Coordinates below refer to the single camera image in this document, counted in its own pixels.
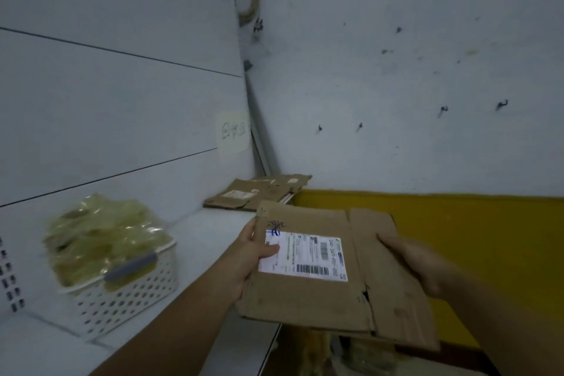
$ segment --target yellow wall panel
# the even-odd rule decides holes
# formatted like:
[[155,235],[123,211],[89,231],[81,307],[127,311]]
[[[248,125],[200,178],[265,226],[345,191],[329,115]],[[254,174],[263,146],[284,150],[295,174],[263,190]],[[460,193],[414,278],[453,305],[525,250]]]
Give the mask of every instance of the yellow wall panel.
[[[527,308],[564,319],[564,199],[303,190],[294,204],[391,213],[401,235],[431,245]],[[432,306],[441,340],[477,345],[446,303]]]

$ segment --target torn cardboard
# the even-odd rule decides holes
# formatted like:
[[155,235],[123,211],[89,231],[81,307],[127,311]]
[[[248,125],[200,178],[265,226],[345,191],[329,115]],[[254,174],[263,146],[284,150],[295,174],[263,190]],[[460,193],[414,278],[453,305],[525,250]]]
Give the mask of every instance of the torn cardboard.
[[262,201],[257,216],[254,240],[281,249],[247,280],[243,317],[439,349],[419,281],[376,237],[397,233],[391,215]]
[[311,176],[281,174],[256,177],[252,180],[234,180],[228,188],[204,201],[204,207],[257,211],[260,201],[281,201],[288,194],[297,193]]

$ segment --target left hand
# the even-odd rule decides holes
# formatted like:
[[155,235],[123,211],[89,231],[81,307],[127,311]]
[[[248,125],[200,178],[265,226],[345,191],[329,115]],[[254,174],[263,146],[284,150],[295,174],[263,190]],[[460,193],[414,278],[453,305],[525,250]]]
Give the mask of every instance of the left hand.
[[252,240],[256,218],[253,217],[237,239],[213,264],[210,271],[223,280],[229,300],[235,304],[243,294],[243,285],[250,272],[258,265],[259,258],[274,256],[279,245],[258,244]]

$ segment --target barcode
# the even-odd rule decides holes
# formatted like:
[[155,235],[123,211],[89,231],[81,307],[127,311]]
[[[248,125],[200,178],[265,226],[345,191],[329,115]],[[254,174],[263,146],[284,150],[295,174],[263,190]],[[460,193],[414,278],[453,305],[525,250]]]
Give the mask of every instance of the barcode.
[[329,268],[314,265],[296,265],[296,272],[329,276]]
[[329,260],[329,253],[327,252],[327,243],[321,243],[321,259],[322,260]]

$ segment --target yellow plastic bag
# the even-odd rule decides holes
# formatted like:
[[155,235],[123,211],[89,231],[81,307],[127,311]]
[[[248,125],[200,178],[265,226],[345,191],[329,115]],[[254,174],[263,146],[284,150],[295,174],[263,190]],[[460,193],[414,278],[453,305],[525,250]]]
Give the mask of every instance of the yellow plastic bag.
[[43,239],[64,287],[80,285],[172,241],[163,223],[136,200],[86,197],[53,221]]

